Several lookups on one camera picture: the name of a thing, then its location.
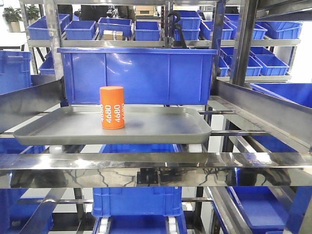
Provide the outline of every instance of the blue storage bin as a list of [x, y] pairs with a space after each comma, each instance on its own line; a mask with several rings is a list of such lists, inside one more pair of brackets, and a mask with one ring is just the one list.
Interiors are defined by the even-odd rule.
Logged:
[[39, 67], [41, 75], [55, 75], [52, 56], [47, 57], [43, 64]]
[[301, 26], [283, 30], [274, 30], [267, 27], [267, 35], [272, 39], [298, 39], [301, 33]]
[[[224, 58], [225, 62], [231, 67], [232, 56], [227, 56]], [[247, 76], [259, 76], [262, 66], [251, 56], [249, 56], [246, 75]]]
[[116, 19], [116, 18], [100, 18], [98, 20], [99, 34], [103, 35], [104, 30], [122, 31], [125, 37], [131, 37], [131, 19]]
[[31, 53], [0, 50], [0, 95], [28, 88]]
[[[202, 23], [204, 23], [208, 28], [211, 29], [211, 31], [214, 30], [214, 22], [213, 21], [206, 21], [203, 20]], [[227, 23], [223, 24], [223, 30], [222, 30], [222, 40], [230, 40], [232, 35], [233, 28], [231, 28]]]
[[261, 65], [264, 76], [284, 76], [289, 66], [274, 55], [257, 55], [254, 57]]
[[117, 144], [103, 145], [100, 153], [174, 153], [178, 152], [176, 144]]
[[135, 26], [136, 40], [159, 40], [160, 27], [158, 22], [137, 21]]
[[211, 29], [204, 23], [204, 21], [200, 22], [200, 32], [199, 35], [207, 40], [211, 38]]
[[312, 108], [312, 83], [251, 83], [253, 90]]
[[[8, 234], [16, 234], [19, 233], [19, 231], [24, 227], [24, 225], [27, 223], [27, 221], [30, 219], [30, 217], [33, 215], [33, 213], [38, 208], [39, 204], [15, 204], [10, 209], [10, 223], [12, 222], [20, 222], [19, 226], [12, 226], [6, 233]], [[43, 230], [40, 232], [40, 234], [48, 234], [49, 231], [53, 228], [53, 218], [52, 214], [49, 217], [47, 223], [45, 224]]]
[[181, 194], [181, 187], [93, 188], [92, 214], [179, 216]]
[[268, 187], [228, 187], [253, 234], [284, 230], [288, 213]]
[[68, 40], [92, 40], [96, 32], [96, 22], [72, 21], [65, 27], [65, 32]]
[[[39, 20], [46, 21], [47, 18], [46, 18], [46, 16], [42, 16]], [[64, 32], [65, 27], [70, 23], [69, 14], [59, 14], [58, 20], [59, 20], [60, 30], [61, 30], [61, 32]]]
[[99, 88], [119, 85], [126, 104], [207, 104], [216, 50], [59, 48], [70, 104], [99, 104]]
[[[20, 154], [29, 146], [21, 145], [15, 138], [0, 138], [0, 154]], [[32, 146], [25, 154], [39, 154], [44, 146]]]
[[[198, 40], [200, 29], [197, 30], [182, 30], [184, 40]], [[180, 33], [175, 29], [175, 40], [181, 40]]]
[[196, 11], [178, 11], [181, 19], [178, 24], [181, 25], [183, 30], [199, 29], [201, 17]]
[[257, 55], [274, 55], [274, 53], [264, 47], [251, 47], [250, 55], [255, 57]]
[[222, 58], [231, 57], [234, 55], [234, 47], [221, 47], [220, 56]]
[[[232, 39], [236, 39], [237, 38], [238, 21], [229, 21], [228, 24], [231, 28], [233, 28]], [[255, 24], [254, 28], [253, 28], [253, 39], [255, 39], [255, 40], [263, 39], [264, 35], [266, 34], [267, 31], [268, 30], [266, 28], [263, 28], [260, 25]]]
[[238, 21], [239, 14], [225, 14], [224, 15], [224, 21]]
[[226, 64], [223, 58], [220, 57], [219, 59], [219, 70], [221, 77], [226, 77], [228, 75], [229, 66]]
[[302, 27], [302, 23], [297, 21], [266, 21], [266, 23], [276, 31]]
[[49, 30], [46, 20], [37, 20], [27, 27], [31, 40], [49, 40]]

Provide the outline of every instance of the metal rack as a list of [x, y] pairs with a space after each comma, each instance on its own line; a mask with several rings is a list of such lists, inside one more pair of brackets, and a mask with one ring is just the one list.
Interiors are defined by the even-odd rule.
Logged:
[[[123, 4], [124, 1], [108, 1], [108, 0], [71, 0], [66, 1], [68, 4], [80, 3], [93, 4]], [[235, 56], [233, 62], [233, 70], [230, 83], [217, 80], [216, 69], [218, 56], [214, 59], [214, 74], [212, 94], [209, 105], [206, 110], [200, 112], [205, 119], [211, 124], [211, 116], [223, 115], [226, 119], [225, 129], [222, 131], [214, 131], [212, 136], [222, 136], [223, 144], [220, 153], [208, 153], [208, 143], [202, 145], [202, 153], [159, 153], [150, 156], [150, 154], [82, 154], [80, 153], [83, 146], [68, 146], [63, 153], [59, 155], [49, 154], [48, 151], [38, 155], [0, 155], [0, 187], [25, 187], [25, 188], [46, 188], [53, 187], [44, 200], [33, 202], [40, 203], [37, 211], [31, 217], [30, 221], [25, 225], [20, 233], [40, 232], [41, 225], [48, 218], [45, 212], [52, 212], [57, 204], [76, 204], [78, 214], [58, 214], [55, 216], [55, 230], [76, 231], [82, 233], [83, 230], [92, 229], [95, 220], [89, 213], [84, 211], [84, 204], [92, 201], [83, 199], [82, 187], [102, 187], [103, 178], [111, 177], [112, 182], [108, 186], [123, 187], [125, 183], [120, 172], [127, 171], [127, 175], [132, 177], [132, 181], [127, 186], [139, 186], [137, 173], [141, 169], [149, 168], [157, 172], [158, 183], [154, 186], [198, 186], [195, 198], [185, 198], [185, 201], [196, 202], [195, 210], [187, 213], [187, 222], [190, 229], [194, 229], [195, 233], [204, 233], [203, 224], [200, 220], [201, 203], [204, 201], [212, 202], [216, 206], [216, 211], [221, 217], [221, 221], [228, 233], [251, 233], [248, 225], [237, 214], [238, 210], [233, 201], [229, 198], [225, 190], [225, 186], [236, 186], [237, 181], [228, 179], [227, 175], [235, 168], [246, 168], [256, 181], [253, 186], [271, 186], [273, 194], [279, 200], [283, 200], [285, 206], [291, 206], [294, 194], [287, 189], [289, 186], [312, 186], [312, 110], [311, 108], [299, 106], [297, 104], [286, 102], [265, 94], [254, 92], [248, 88], [244, 88], [244, 84], [248, 81], [245, 77], [247, 67], [247, 57], [249, 55], [250, 45], [268, 45], [264, 41], [270, 41], [273, 45], [296, 46], [299, 40], [251, 40], [251, 32], [254, 27], [256, 12], [266, 11], [266, 16], [262, 15], [262, 19], [266, 17], [274, 17], [285, 14], [290, 10], [285, 10], [285, 6], [292, 6], [296, 1], [276, 0], [258, 1], [258, 0], [242, 0], [240, 14], [241, 33], [237, 40], [227, 42], [221, 41], [222, 24], [226, 1], [219, 0], [216, 4], [216, 17], [214, 25], [214, 35], [211, 41], [205, 41], [214, 49], [223, 46], [234, 45]], [[303, 0], [304, 4], [298, 3], [296, 10], [308, 9], [312, 7], [312, 1]], [[56, 4], [65, 4], [61, 0], [25, 0], [22, 4], [39, 3], [45, 4], [47, 14], [47, 22], [50, 28], [50, 43], [52, 52], [66, 43], [61, 40], [58, 27]], [[152, 4], [165, 5], [167, 9], [171, 9], [172, 3], [177, 4], [211, 4], [212, 1], [163, 1], [150, 0], [142, 3], [139, 0], [132, 0], [131, 4]], [[304, 14], [300, 16], [302, 19], [311, 19], [310, 15]], [[88, 42], [85, 46], [92, 45], [93, 41]], [[118, 46], [119, 44], [110, 44], [110, 42], [98, 42], [97, 46]], [[188, 45], [197, 46], [195, 42], [188, 42]], [[32, 46], [49, 46], [50, 44], [43, 41], [29, 41]], [[12, 132], [6, 130], [16, 126], [25, 120], [47, 114], [45, 111], [50, 107], [59, 104], [64, 100], [62, 65], [60, 55], [55, 53], [55, 69], [56, 78], [50, 77], [50, 83], [35, 86], [29, 89], [20, 90], [11, 94], [2, 95], [0, 97], [0, 137], [13, 137]], [[287, 145], [291, 146], [299, 153], [271, 153], [262, 145], [256, 142], [250, 136], [254, 135], [271, 135]], [[240, 153], [232, 153], [233, 146], [236, 146]], [[267, 181], [263, 183], [264, 172], [274, 170], [274, 173], [267, 176]], [[170, 171], [172, 176], [170, 181], [162, 178], [164, 171]], [[287, 179], [280, 175], [287, 174]], [[15, 184], [12, 176], [23, 178], [25, 183]], [[46, 177], [47, 183], [37, 183], [36, 177]], [[203, 186], [209, 197], [203, 197]], [[65, 190], [63, 188], [75, 189], [75, 200], [61, 200]], [[305, 207], [306, 216], [302, 220], [304, 226], [301, 230], [308, 228], [310, 223], [308, 219], [311, 215], [311, 206]], [[218, 219], [216, 213], [213, 218], [212, 230], [218, 230]]]

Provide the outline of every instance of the metal tray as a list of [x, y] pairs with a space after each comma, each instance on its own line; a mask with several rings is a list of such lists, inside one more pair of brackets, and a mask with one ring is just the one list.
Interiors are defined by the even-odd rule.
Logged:
[[196, 144], [205, 142], [210, 126], [194, 109], [125, 106], [125, 127], [101, 127], [99, 106], [59, 108], [16, 130], [24, 145]]

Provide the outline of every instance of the orange cylinder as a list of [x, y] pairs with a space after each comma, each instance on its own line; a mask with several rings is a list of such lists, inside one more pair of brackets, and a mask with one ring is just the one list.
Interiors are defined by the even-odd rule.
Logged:
[[124, 89], [121, 86], [100, 88], [101, 121], [104, 129], [119, 129], [125, 126]]

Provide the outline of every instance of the metal frame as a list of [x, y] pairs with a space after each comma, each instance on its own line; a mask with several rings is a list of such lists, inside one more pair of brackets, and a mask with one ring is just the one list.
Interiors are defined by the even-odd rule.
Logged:
[[[216, 4], [215, 31], [212, 41], [188, 41], [187, 45], [194, 48], [211, 46], [219, 49], [220, 46], [235, 46], [235, 58], [233, 62], [233, 74], [230, 77], [234, 84], [243, 86], [246, 81], [252, 78], [245, 77], [246, 58], [249, 55], [251, 46], [296, 46], [299, 39], [274, 40], [251, 40], [250, 30], [255, 21], [254, 16], [258, 13], [257, 19], [273, 19], [286, 12], [297, 13], [298, 10], [307, 9], [311, 6], [311, 0], [302, 0], [300, 4], [294, 5], [294, 0], [275, 0], [274, 4], [269, 0], [258, 1], [243, 0], [241, 2], [241, 15], [239, 28], [243, 29], [238, 39], [221, 41], [222, 19], [224, 17], [225, 0], [132, 0], [127, 4], [137, 5], [164, 5], [165, 13], [172, 10], [173, 4], [188, 5], [211, 5]], [[61, 46], [108, 46], [108, 47], [138, 47], [135, 42], [108, 42], [108, 41], [66, 41], [62, 40], [57, 19], [56, 4], [124, 4], [124, 0], [20, 0], [22, 11], [24, 4], [45, 4], [50, 41], [29, 40], [30, 50], [33, 47], [51, 47], [52, 53]], [[25, 15], [24, 24], [28, 25]], [[164, 42], [140, 42], [140, 47], [168, 47], [179, 46], [178, 42], [171, 41], [170, 21], [165, 19], [167, 39]], [[56, 76], [52, 79], [62, 77], [62, 64], [59, 55], [55, 55]], [[50, 213], [56, 204], [76, 204], [77, 233], [85, 230], [90, 223], [90, 217], [85, 212], [84, 205], [92, 201], [83, 199], [82, 187], [101, 186], [142, 186], [137, 180], [137, 175], [142, 168], [153, 168], [156, 171], [157, 180], [153, 186], [198, 186], [196, 198], [187, 198], [184, 201], [196, 202], [195, 211], [192, 212], [193, 226], [196, 233], [203, 233], [200, 220], [201, 202], [213, 201], [215, 208], [214, 221], [223, 225], [229, 233], [250, 233], [245, 221], [239, 215], [236, 206], [233, 204], [224, 186], [242, 185], [240, 181], [232, 180], [229, 175], [234, 168], [248, 168], [257, 180], [248, 186], [272, 186], [271, 191], [282, 202], [287, 210], [292, 211], [291, 203], [294, 201], [294, 194], [289, 186], [312, 186], [312, 135], [307, 126], [312, 126], [312, 111], [293, 103], [288, 103], [277, 98], [269, 97], [246, 88], [221, 82], [216, 77], [217, 57], [214, 60], [213, 86], [209, 106], [201, 114], [206, 115], [206, 120], [211, 123], [211, 115], [223, 115], [225, 128], [222, 131], [214, 131], [212, 136], [224, 136], [226, 140], [222, 145], [220, 153], [161, 153], [161, 154], [79, 154], [83, 146], [67, 147], [59, 154], [48, 154], [48, 150], [39, 155], [0, 155], [0, 187], [26, 187], [42, 188], [56, 187], [48, 196], [40, 202], [38, 210], [34, 213], [29, 223], [23, 228], [23, 233], [29, 233], [29, 228], [34, 223], [44, 223], [46, 215], [42, 211]], [[57, 80], [51, 83], [32, 87], [26, 90], [17, 91], [0, 96], [0, 132], [23, 122], [34, 116], [46, 114], [44, 111], [64, 100], [63, 82]], [[0, 134], [0, 137], [9, 137], [11, 132]], [[250, 136], [270, 134], [277, 137], [287, 145], [293, 147], [300, 153], [271, 153]], [[241, 153], [232, 153], [236, 146]], [[44, 184], [40, 183], [39, 177], [47, 178]], [[207, 194], [212, 196], [202, 197], [202, 186]], [[60, 188], [75, 188], [74, 200], [61, 200], [64, 192]], [[312, 205], [308, 201], [305, 207], [306, 217], [302, 220], [300, 233], [309, 227]]]

